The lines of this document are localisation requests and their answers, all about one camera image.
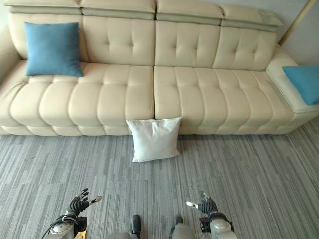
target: white pillow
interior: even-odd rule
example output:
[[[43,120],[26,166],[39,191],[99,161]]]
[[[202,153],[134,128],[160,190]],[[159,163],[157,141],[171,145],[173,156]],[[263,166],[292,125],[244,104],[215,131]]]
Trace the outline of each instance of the white pillow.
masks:
[[[133,162],[179,155],[177,137],[181,117],[163,120],[127,120],[134,144]]]

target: throw pillow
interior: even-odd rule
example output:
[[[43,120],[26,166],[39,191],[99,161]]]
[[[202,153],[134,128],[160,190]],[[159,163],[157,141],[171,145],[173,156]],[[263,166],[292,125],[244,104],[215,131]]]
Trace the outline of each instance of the throw pillow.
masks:
[[[133,162],[179,155],[177,137],[181,117],[163,120],[127,120],[134,144]]]
[[[283,70],[307,105],[319,103],[319,66],[284,66]]]
[[[25,22],[28,46],[26,75],[83,76],[80,67],[78,24],[77,22],[65,24]]]

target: blue pillow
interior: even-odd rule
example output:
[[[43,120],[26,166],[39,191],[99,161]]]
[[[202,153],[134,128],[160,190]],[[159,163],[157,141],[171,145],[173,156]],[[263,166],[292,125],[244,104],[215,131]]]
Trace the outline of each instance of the blue pillow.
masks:
[[[284,66],[283,70],[307,105],[319,103],[319,66]]]
[[[77,22],[66,24],[24,23],[28,45],[26,75],[83,76],[80,67]]]

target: white wall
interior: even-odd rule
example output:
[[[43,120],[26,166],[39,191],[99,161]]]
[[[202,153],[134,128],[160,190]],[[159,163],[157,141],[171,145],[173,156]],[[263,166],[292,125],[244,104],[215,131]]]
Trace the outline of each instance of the white wall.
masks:
[[[8,7],[3,5],[4,0],[0,0],[0,32],[8,24]]]
[[[289,36],[283,47],[299,65],[319,65],[319,0]]]

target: headrest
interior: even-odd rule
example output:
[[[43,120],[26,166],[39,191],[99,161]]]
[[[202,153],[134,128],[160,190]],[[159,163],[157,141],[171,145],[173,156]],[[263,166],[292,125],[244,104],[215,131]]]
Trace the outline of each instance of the headrest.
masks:
[[[81,15],[79,0],[6,0],[11,13]]]
[[[277,16],[268,10],[239,5],[222,5],[221,8],[225,15],[221,26],[275,32],[283,25]]]
[[[195,0],[157,0],[157,20],[219,25],[224,18],[216,4]]]
[[[82,0],[83,15],[154,20],[153,0]]]

